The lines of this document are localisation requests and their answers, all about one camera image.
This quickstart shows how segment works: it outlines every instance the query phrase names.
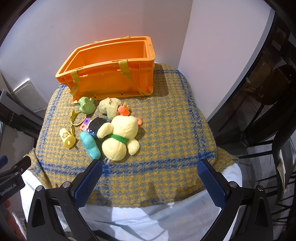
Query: plaid blanket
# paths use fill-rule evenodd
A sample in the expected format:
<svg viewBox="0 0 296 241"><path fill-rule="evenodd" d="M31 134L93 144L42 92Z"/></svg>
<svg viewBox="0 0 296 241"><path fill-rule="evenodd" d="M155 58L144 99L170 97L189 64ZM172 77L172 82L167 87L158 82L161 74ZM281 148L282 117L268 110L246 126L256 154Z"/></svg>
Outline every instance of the plaid blanket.
<svg viewBox="0 0 296 241"><path fill-rule="evenodd" d="M216 147L190 86L178 70L155 64L153 79L151 96L122 99L131 108L131 115L143 121L136 136L140 150L113 165L104 165L88 204L144 207L180 201L204 189L196 169L200 159L206 158L217 171L236 161ZM61 85L49 102L36 149L29 153L30 171L46 188L72 181L91 162L79 140L78 127L73 148L63 147L59 136L61 128L69 129L71 110L78 111L79 105L71 101L68 87ZM88 118L97 116L107 119L98 108Z"/></svg>

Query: yellow strap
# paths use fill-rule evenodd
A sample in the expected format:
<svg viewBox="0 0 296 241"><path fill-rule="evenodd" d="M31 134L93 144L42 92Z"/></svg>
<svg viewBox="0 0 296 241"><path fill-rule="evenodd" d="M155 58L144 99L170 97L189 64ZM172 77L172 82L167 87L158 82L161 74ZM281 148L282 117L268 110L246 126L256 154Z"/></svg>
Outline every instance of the yellow strap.
<svg viewBox="0 0 296 241"><path fill-rule="evenodd" d="M124 75L124 77L127 78L129 80L129 82L131 82L132 84L134 84L136 86L135 81L133 80L131 72L130 72L130 70L128 68L128 61L127 60L120 60L118 63L119 63L120 71ZM136 88L138 89L139 93L142 96L150 95L147 92L141 90L138 86L136 86Z"/></svg>
<svg viewBox="0 0 296 241"><path fill-rule="evenodd" d="M74 86L73 86L72 90L70 91L70 94L72 96L74 96L76 94L76 92L78 90L78 87L79 87L79 84L80 84L80 80L79 80L79 75L77 73L77 69L71 71L71 77L73 79Z"/></svg>

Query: orange plastic crate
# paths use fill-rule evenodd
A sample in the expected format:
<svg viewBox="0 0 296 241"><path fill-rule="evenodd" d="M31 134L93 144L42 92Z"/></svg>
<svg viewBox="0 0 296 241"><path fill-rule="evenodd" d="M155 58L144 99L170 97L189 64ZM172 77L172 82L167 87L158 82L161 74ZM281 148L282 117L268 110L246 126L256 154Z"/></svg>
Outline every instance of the orange plastic crate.
<svg viewBox="0 0 296 241"><path fill-rule="evenodd" d="M81 46L56 74L73 101L81 97L147 96L153 92L155 53L150 37L124 37Z"/></svg>

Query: yellow plush toy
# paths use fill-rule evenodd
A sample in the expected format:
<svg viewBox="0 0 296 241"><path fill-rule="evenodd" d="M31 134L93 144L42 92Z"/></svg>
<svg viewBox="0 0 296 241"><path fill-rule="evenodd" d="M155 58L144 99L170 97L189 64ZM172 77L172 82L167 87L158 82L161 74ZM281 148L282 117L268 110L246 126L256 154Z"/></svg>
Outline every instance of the yellow plush toy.
<svg viewBox="0 0 296 241"><path fill-rule="evenodd" d="M111 123L103 124L97 137L101 139L111 134L102 144L104 155L112 161L120 161L126 155L126 148L130 155L134 155L140 148L135 139L138 129L137 119L133 116L118 115Z"/></svg>

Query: white cloth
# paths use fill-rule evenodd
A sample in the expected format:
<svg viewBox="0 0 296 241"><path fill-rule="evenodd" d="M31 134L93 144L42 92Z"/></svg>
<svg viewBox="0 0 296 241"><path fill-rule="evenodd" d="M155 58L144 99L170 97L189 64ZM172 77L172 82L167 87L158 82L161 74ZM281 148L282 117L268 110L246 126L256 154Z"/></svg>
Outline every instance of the white cloth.
<svg viewBox="0 0 296 241"><path fill-rule="evenodd" d="M242 186L242 173L237 164L227 167L223 176ZM28 220L30 205L37 186L41 183L29 171L22 175L26 186L21 189L22 206ZM79 209L92 230L101 230L119 240L126 241L192 241L200 240L220 212L206 190L183 201L142 208L119 208L86 205ZM69 227L57 210L61 224ZM236 219L224 240L229 240Z"/></svg>

